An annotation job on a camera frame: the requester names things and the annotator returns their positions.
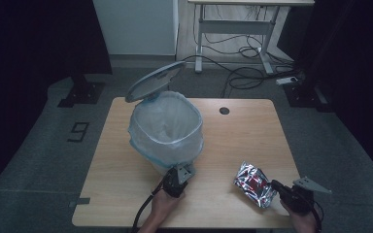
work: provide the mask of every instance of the trash can lid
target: trash can lid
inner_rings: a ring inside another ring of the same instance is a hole
[[[125,101],[130,103],[158,93],[172,81],[172,78],[178,76],[185,66],[184,61],[178,61],[146,75],[129,88]]]

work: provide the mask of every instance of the table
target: table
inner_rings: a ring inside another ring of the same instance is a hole
[[[189,99],[203,117],[204,149],[186,197],[162,227],[286,228],[288,213],[276,197],[269,209],[255,205],[233,180],[243,161],[285,185],[299,179],[274,105],[263,99]],[[127,127],[136,103],[116,98],[106,119],[73,216],[76,226],[131,227],[160,175],[129,145]],[[220,114],[226,107],[230,113]],[[142,225],[151,204],[140,217]]]
[[[270,59],[267,56],[269,41],[271,40],[280,6],[312,6],[314,0],[188,0],[189,3],[200,5],[198,45],[196,47],[195,72],[202,72],[202,34],[245,34],[265,35],[261,48],[257,48],[259,57],[267,74],[273,74]],[[204,18],[205,5],[256,5],[274,6],[274,13],[270,21],[239,21],[239,20],[208,20]]]

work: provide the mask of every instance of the clear plastic liner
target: clear plastic liner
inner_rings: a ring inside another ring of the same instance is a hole
[[[260,208],[269,207],[277,194],[263,172],[245,161],[242,163],[234,183]]]
[[[162,175],[175,165],[192,164],[204,144],[201,114],[183,94],[173,91],[139,103],[128,132],[131,146]]]

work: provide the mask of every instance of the human hand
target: human hand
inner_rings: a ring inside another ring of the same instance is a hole
[[[280,200],[281,205],[288,211],[289,217],[291,218],[293,228],[298,233],[315,233],[317,229],[317,222],[312,212],[305,216],[292,211],[284,202]]]
[[[151,215],[157,219],[164,221],[169,214],[174,211],[180,201],[185,197],[183,192],[179,198],[170,196],[165,190],[161,189],[153,198],[153,206]]]
[[[179,198],[172,197],[161,189],[153,197],[151,213],[138,233],[153,233],[160,224],[174,211],[179,202],[185,197],[183,192]]]

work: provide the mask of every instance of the metal frame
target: metal frame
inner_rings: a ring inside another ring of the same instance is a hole
[[[204,18],[204,4],[200,5],[198,45],[196,47],[195,72],[202,72],[202,34],[248,34],[265,35],[261,48],[257,48],[259,57],[267,74],[273,74],[270,59],[266,55],[272,32],[277,20],[279,6],[275,6],[274,14],[270,21],[238,21],[238,20],[206,20]]]

